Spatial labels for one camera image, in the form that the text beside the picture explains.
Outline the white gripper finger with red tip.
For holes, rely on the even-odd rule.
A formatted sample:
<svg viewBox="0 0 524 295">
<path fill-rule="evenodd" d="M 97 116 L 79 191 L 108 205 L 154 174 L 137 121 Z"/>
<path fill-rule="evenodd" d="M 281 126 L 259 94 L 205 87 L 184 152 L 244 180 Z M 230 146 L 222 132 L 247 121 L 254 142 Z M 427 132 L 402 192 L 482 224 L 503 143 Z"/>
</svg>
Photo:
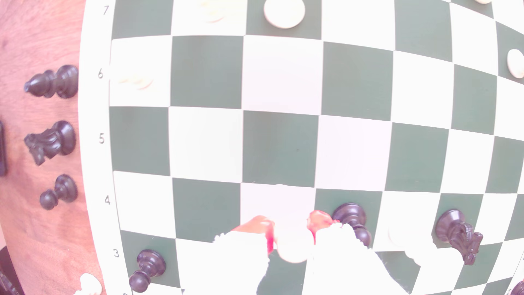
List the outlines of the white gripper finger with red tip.
<svg viewBox="0 0 524 295">
<path fill-rule="evenodd" d="M 185 294 L 257 294 L 273 251 L 275 223 L 255 216 L 215 236 L 206 264 Z"/>
<path fill-rule="evenodd" d="M 312 250 L 313 294 L 408 294 L 391 276 L 381 258 L 357 238 L 350 224 L 324 211 L 307 218 Z"/>
</svg>

